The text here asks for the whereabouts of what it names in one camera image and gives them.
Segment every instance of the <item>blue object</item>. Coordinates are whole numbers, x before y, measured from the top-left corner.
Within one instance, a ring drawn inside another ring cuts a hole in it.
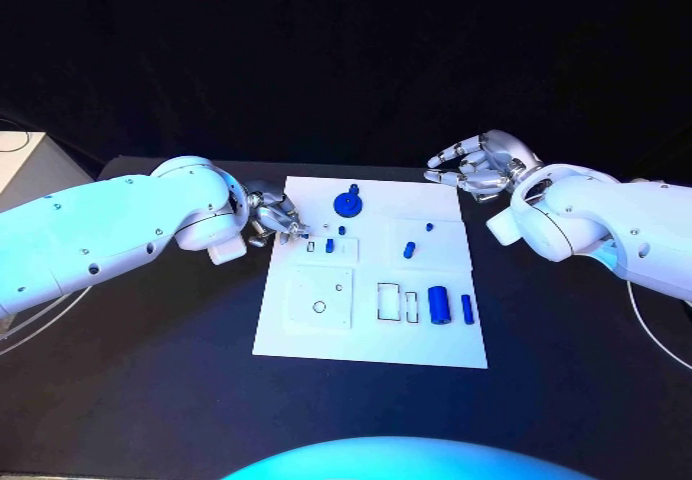
[[[360,478],[418,480],[588,480],[591,477],[518,453],[472,443],[415,437],[364,437],[308,445],[232,473],[226,480]]]
[[[353,184],[347,193],[341,193],[334,199],[334,212],[344,218],[354,217],[363,209],[363,201],[357,196],[357,185]]]
[[[446,289],[443,287],[428,288],[429,321],[435,325],[451,322],[449,302],[446,300]]]
[[[403,258],[410,258],[413,256],[413,250],[415,250],[415,243],[407,242],[406,248],[403,250]]]
[[[464,322],[467,325],[472,325],[471,297],[468,295],[461,295],[461,306],[464,307]]]

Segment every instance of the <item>blue cylinder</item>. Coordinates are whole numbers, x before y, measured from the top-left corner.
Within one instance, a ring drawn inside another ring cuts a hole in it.
[[[471,297],[461,295],[461,306],[464,307],[464,323],[472,325]]]
[[[406,248],[403,249],[403,258],[410,258],[413,256],[415,243],[407,242]]]
[[[354,217],[363,209],[363,201],[357,196],[357,185],[353,184],[345,193],[334,199],[334,212],[344,218]]]
[[[443,325],[451,322],[449,302],[446,299],[446,289],[443,287],[428,288],[429,321],[435,325]]]

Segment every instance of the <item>table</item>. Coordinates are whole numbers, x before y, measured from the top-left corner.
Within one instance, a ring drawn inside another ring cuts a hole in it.
[[[119,157],[100,178],[159,161]],[[415,169],[216,164],[240,182],[422,179]],[[686,478],[692,372],[642,333],[624,283],[591,259],[554,264],[523,242],[500,247],[484,221],[505,201],[462,195],[459,205],[488,370],[252,356],[270,248],[214,266],[171,243],[0,357],[0,471],[217,478],[317,442],[406,435],[599,478]],[[665,345],[692,351],[681,303],[635,294]]]

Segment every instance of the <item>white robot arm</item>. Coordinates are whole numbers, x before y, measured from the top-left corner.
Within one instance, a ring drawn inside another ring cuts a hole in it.
[[[464,157],[459,172],[435,167]],[[526,145],[490,130],[428,161],[425,178],[456,186],[478,202],[505,190],[510,206],[487,221],[497,240],[524,239],[553,262],[595,258],[624,280],[692,300],[692,189],[645,180],[619,183],[573,165],[543,166]]]
[[[247,189],[211,162],[177,157],[149,176],[70,188],[0,213],[0,318],[115,277],[158,256],[171,238],[214,264],[245,254],[250,221],[263,245],[307,232],[279,191]]]

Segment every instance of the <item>screw hole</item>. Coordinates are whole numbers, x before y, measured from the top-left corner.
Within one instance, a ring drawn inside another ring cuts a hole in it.
[[[638,258],[644,258],[648,255],[650,251],[651,251],[651,246],[647,243],[642,243],[638,246]]]

